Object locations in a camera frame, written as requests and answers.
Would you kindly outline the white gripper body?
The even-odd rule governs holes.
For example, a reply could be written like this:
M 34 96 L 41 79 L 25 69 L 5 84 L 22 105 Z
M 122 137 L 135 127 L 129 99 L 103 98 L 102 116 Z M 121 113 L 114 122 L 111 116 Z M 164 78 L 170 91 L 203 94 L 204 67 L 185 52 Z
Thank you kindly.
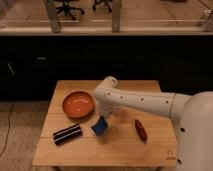
M 112 103 L 100 102 L 99 115 L 103 116 L 105 120 L 109 119 L 112 115 L 118 116 L 120 114 L 120 106 Z

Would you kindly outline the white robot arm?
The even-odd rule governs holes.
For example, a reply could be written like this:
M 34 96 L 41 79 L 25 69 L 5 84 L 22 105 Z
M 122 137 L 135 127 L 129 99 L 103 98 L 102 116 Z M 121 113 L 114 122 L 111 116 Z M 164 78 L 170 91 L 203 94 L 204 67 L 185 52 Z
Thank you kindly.
M 175 171 L 213 171 L 213 91 L 195 95 L 129 91 L 118 84 L 108 76 L 94 89 L 102 116 L 121 105 L 167 117 L 178 125 Z

